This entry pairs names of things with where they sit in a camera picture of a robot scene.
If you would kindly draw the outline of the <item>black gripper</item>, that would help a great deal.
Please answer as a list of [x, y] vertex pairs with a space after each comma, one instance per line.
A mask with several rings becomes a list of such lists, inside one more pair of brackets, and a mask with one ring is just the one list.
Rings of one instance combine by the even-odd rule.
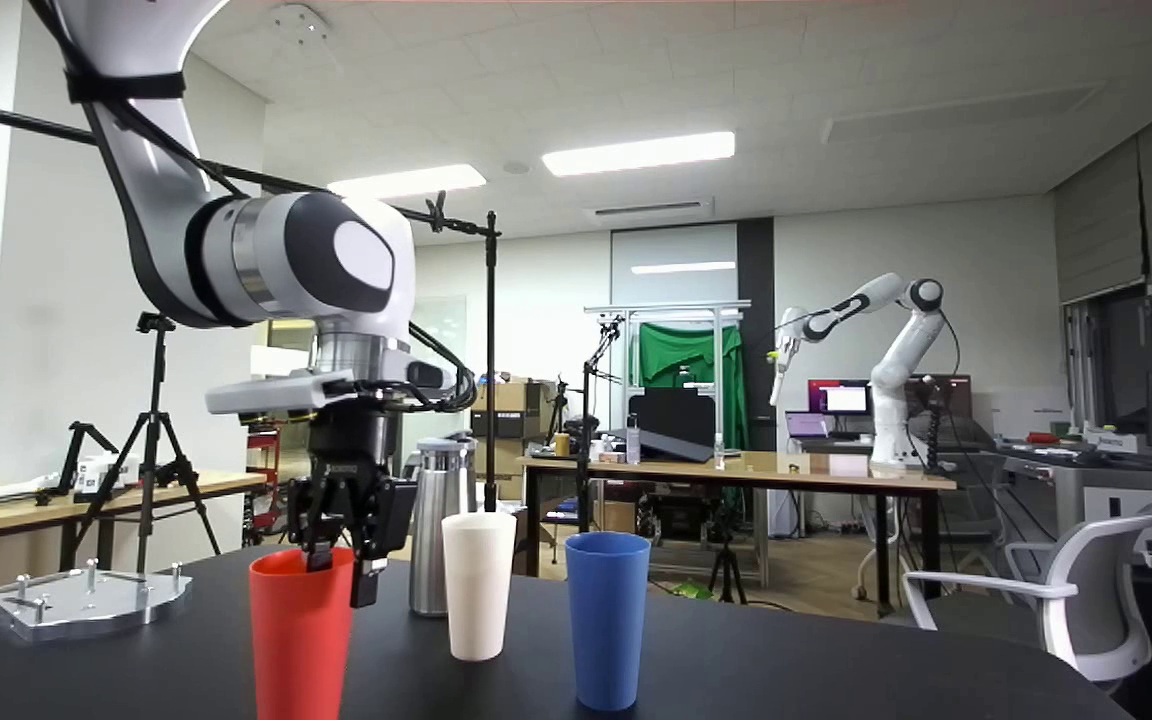
[[308, 424], [311, 474], [293, 493], [293, 538], [308, 571], [332, 568], [349, 538], [353, 607], [377, 605], [384, 554], [408, 536], [415, 482], [384, 461], [384, 412], [371, 404], [332, 404]]

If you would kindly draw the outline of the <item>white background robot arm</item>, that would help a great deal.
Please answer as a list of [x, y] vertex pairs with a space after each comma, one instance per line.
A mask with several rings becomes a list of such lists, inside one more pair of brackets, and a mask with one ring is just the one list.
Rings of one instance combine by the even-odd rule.
[[771, 340], [771, 404], [785, 404], [785, 380], [805, 342], [830, 340], [840, 325], [899, 304], [907, 311], [903, 327], [895, 340], [883, 348], [883, 356], [867, 370], [867, 392], [871, 392], [871, 452], [867, 469], [875, 474], [899, 474], [907, 469], [907, 398], [903, 385], [912, 380], [918, 363], [923, 351], [938, 342], [944, 327], [944, 285], [933, 274], [922, 279], [899, 279], [895, 273], [881, 273], [867, 285], [846, 293], [831, 304], [821, 306], [785, 306], [778, 320], [778, 340]]

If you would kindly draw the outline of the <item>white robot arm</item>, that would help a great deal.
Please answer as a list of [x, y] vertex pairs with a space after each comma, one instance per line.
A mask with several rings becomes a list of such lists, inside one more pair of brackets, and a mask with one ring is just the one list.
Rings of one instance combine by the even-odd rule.
[[414, 380], [414, 225], [326, 189], [259, 193], [210, 170], [184, 108], [184, 59], [224, 0], [29, 0], [111, 176], [142, 293], [189, 327], [308, 320], [308, 363], [203, 397], [214, 417], [308, 417], [308, 568], [353, 544], [368, 607], [404, 544], [414, 488], [384, 472], [384, 417]]

